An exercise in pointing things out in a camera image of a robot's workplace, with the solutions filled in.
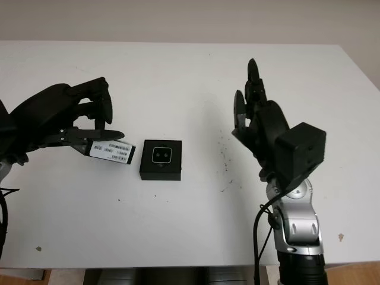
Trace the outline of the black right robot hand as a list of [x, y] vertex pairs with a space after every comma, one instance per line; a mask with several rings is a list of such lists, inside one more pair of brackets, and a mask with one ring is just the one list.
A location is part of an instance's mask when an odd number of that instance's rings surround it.
[[261, 166], [260, 179], [267, 181], [276, 172], [275, 140], [289, 130], [289, 125], [280, 106], [267, 99], [263, 80], [253, 58], [248, 62], [247, 73], [245, 92], [238, 90], [235, 93], [235, 127], [232, 135], [252, 152]]

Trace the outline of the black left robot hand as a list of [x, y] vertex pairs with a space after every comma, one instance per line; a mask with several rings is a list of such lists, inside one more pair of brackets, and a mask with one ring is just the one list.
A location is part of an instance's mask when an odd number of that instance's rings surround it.
[[1, 160], [27, 163], [29, 152], [48, 147], [72, 147], [88, 154], [94, 142], [119, 140], [121, 131], [107, 130], [113, 108], [109, 85], [100, 77], [79, 85], [60, 83], [30, 97], [10, 114], [14, 141]]

